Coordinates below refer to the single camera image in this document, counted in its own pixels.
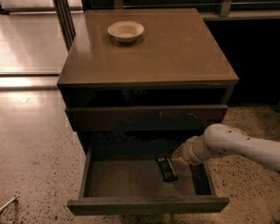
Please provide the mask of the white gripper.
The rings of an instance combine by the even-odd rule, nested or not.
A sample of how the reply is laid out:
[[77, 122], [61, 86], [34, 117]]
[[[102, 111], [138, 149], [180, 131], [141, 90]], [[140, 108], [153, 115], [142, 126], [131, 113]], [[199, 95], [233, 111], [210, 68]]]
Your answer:
[[171, 161], [178, 165], [198, 165], [211, 158], [212, 151], [204, 142], [204, 137], [193, 136], [186, 142], [187, 146], [180, 146], [171, 156]]

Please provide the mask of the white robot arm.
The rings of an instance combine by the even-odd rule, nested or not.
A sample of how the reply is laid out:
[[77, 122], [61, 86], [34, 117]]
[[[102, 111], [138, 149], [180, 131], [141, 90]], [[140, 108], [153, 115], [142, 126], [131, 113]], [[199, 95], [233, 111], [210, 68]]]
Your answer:
[[208, 126], [202, 135], [187, 139], [171, 160], [188, 166], [229, 155], [246, 157], [280, 174], [280, 142], [251, 137], [219, 123]]

